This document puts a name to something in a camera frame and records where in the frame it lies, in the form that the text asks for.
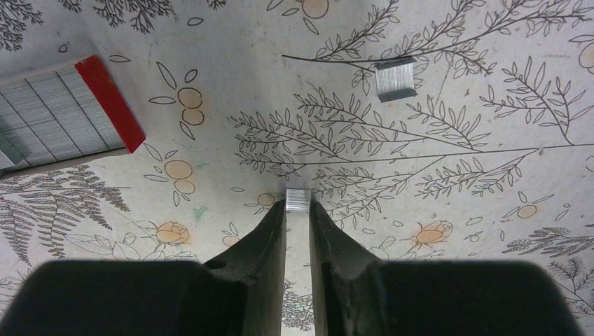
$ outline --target orange fruit illustration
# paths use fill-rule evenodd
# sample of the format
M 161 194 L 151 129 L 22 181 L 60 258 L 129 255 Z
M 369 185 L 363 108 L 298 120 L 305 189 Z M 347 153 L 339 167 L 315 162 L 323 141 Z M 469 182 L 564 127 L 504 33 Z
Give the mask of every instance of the orange fruit illustration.
M 233 246 L 235 245 L 235 243 L 237 243 L 240 239 L 237 238 L 236 236 L 227 236 L 223 238 L 223 244 L 225 244 L 226 246 Z
M 579 65 L 584 68 L 594 67 L 594 43 L 585 47 L 579 55 Z
M 204 122 L 204 113 L 196 109 L 184 109 L 181 112 L 181 119 L 192 126 L 198 126 Z
M 197 109 L 202 105 L 202 94 L 193 87 L 184 87 L 177 92 L 177 99 L 188 109 Z
M 329 0 L 303 0 L 301 9 L 312 19 L 319 19 L 328 12 Z
M 522 206 L 522 208 L 520 210 L 518 210 L 518 217 L 530 218 L 530 217 L 534 216 L 534 214 L 537 212 L 537 210 L 538 210 L 538 208 L 536 208 L 534 205 Z
M 273 205 L 275 203 L 275 197 L 271 194 L 262 194 L 258 196 L 258 203 L 265 207 Z
M 165 172 L 175 180 L 184 180 L 192 174 L 192 166 L 186 161 L 173 160 L 165 164 Z
M 173 183 L 173 186 L 177 189 L 177 191 L 181 192 L 182 194 L 191 194 L 196 191 L 196 186 L 194 183 L 191 183 L 188 180 L 178 180 Z

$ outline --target silver staple strip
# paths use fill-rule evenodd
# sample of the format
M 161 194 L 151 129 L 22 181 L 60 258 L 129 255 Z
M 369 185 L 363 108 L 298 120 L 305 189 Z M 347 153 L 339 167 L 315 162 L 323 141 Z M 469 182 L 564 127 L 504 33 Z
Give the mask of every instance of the silver staple strip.
M 5 172 L 124 146 L 74 65 L 0 83 L 0 134 L 22 156 Z
M 377 65 L 375 81 L 378 97 L 382 103 L 417 95 L 414 77 L 415 62 L 413 58 L 407 58 Z
M 308 189 L 287 189 L 287 211 L 309 211 L 312 200 L 312 191 Z

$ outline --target green stain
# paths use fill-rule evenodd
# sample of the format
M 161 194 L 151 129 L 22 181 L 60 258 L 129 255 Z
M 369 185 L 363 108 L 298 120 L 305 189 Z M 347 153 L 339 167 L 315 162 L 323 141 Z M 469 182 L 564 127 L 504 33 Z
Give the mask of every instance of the green stain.
M 194 210 L 194 219 L 196 219 L 196 223 L 199 223 L 204 212 L 206 212 L 206 210 L 208 210 L 208 207 L 203 205 L 199 209 L 193 208 L 193 210 Z
M 201 170 L 202 168 L 206 167 L 206 166 L 210 166 L 210 163 L 201 163 L 201 164 L 195 164 L 194 165 L 194 169 L 196 170 Z

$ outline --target floral wallpaper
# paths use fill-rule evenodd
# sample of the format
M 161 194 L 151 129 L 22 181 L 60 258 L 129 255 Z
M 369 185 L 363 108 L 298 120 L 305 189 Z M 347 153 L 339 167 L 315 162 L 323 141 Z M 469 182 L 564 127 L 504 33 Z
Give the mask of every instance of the floral wallpaper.
M 593 9 L 1 2 L 0 78 L 98 54 L 147 140 L 0 181 L 0 310 L 47 260 L 206 261 L 310 188 L 383 259 L 538 264 L 594 335 Z M 375 66 L 406 57 L 418 96 L 381 104 Z M 307 225 L 287 231 L 283 333 L 313 335 Z

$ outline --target rose illustration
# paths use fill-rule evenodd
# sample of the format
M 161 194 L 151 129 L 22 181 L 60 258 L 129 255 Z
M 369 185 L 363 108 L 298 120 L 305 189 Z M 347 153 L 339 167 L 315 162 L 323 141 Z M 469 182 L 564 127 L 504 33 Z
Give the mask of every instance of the rose illustration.
M 185 243 L 189 237 L 188 229 L 178 222 L 166 222 L 157 228 L 157 239 L 162 243 Z
M 432 245 L 439 242 L 444 242 L 452 234 L 452 223 L 446 220 L 438 220 L 427 226 L 419 223 L 421 230 L 410 238 L 403 240 L 412 240 L 415 246 Z

